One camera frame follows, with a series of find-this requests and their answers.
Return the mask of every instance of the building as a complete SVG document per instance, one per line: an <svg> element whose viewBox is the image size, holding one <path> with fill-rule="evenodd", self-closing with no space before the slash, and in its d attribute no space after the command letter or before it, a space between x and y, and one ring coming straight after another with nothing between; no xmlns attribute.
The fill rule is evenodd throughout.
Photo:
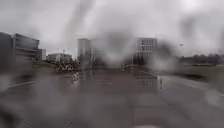
<svg viewBox="0 0 224 128"><path fill-rule="evenodd" d="M64 53L49 54L47 56L47 61L51 63L56 63L56 62L70 63L72 61L72 55L64 54Z"/></svg>
<svg viewBox="0 0 224 128"><path fill-rule="evenodd" d="M13 35L13 55L15 63L33 63L39 61L39 40L15 34Z"/></svg>
<svg viewBox="0 0 224 128"><path fill-rule="evenodd" d="M138 38L135 46L135 54L132 57L132 63L136 65L145 65L150 61L157 49L157 39Z"/></svg>
<svg viewBox="0 0 224 128"><path fill-rule="evenodd" d="M104 52L92 47L92 43L97 44L97 39L78 39L78 60L85 67L92 67L96 63L97 65L104 65L102 60ZM123 63L145 65L157 49L157 39L137 38L134 49L134 54Z"/></svg>
<svg viewBox="0 0 224 128"><path fill-rule="evenodd" d="M38 46L39 40L37 39L21 34L9 35L0 32L1 68L10 69L12 67L32 66L33 62L40 61L38 57L40 49Z"/></svg>
<svg viewBox="0 0 224 128"><path fill-rule="evenodd" d="M12 48L12 36L0 32L0 72L5 72L10 69L13 57Z"/></svg>
<svg viewBox="0 0 224 128"><path fill-rule="evenodd" d="M82 66L91 67L92 51L89 39L78 39L78 61Z"/></svg>
<svg viewBox="0 0 224 128"><path fill-rule="evenodd" d="M40 60L40 61L46 61L47 60L46 49L39 49L38 60Z"/></svg>

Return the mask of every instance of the windshield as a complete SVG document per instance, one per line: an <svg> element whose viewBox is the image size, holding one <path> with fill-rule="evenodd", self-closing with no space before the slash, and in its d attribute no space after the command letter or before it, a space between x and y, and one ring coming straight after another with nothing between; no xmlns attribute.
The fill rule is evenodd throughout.
<svg viewBox="0 0 224 128"><path fill-rule="evenodd" d="M0 128L224 128L223 0L0 0Z"/></svg>

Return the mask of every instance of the sky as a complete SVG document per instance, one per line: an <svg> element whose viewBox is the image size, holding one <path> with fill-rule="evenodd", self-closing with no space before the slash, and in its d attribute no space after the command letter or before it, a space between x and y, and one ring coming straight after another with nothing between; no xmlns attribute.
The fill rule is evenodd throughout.
<svg viewBox="0 0 224 128"><path fill-rule="evenodd" d="M40 39L40 47L47 49L47 53L64 49L74 56L80 37L102 38L101 42L106 43L99 47L108 50L110 57L124 54L122 51L131 44L131 37L166 40L181 55L224 53L223 3L223 0L0 0L0 31Z"/></svg>

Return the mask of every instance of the asphalt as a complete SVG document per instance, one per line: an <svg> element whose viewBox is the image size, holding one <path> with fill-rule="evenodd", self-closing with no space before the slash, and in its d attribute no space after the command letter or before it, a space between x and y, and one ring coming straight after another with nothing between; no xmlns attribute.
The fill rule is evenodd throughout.
<svg viewBox="0 0 224 128"><path fill-rule="evenodd" d="M21 128L224 128L221 97L195 83L133 70L38 78L1 96Z"/></svg>

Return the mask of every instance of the road marking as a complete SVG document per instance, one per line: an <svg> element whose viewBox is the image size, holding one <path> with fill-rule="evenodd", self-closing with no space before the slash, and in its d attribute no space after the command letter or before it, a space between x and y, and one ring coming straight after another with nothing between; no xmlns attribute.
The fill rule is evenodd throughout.
<svg viewBox="0 0 224 128"><path fill-rule="evenodd" d="M70 77L70 76L71 76L71 75L63 75L63 76L55 77L55 79L60 79L60 78L65 78L65 77ZM22 85L27 85L27 84L34 84L34 83L37 83L37 81L29 81L29 82L24 82L24 83L19 83L19 84L10 85L10 86L8 86L8 89L9 89L9 88L18 87L18 86L22 86Z"/></svg>
<svg viewBox="0 0 224 128"><path fill-rule="evenodd" d="M155 74L152 74L152 73L149 73L149 72L145 72L145 71L141 71L141 72L146 73L146 74L149 74L149 75L153 75L153 76L159 76L159 75L155 75ZM192 84L181 83L181 82L178 82L178 81L175 81L173 79L166 78L166 77L163 77L163 78L165 78L167 80L170 80L170 81L173 81L175 83L179 83L179 84L182 84L182 85L190 86L190 87L197 88L197 89L200 89L200 90L207 90L207 88L198 87L198 86L192 85Z"/></svg>
<svg viewBox="0 0 224 128"><path fill-rule="evenodd" d="M13 88L13 87L17 87L17 86L26 85L26 84L33 84L33 83L36 83L36 82L37 81L29 81L29 82L19 83L19 84L11 85L8 88Z"/></svg>

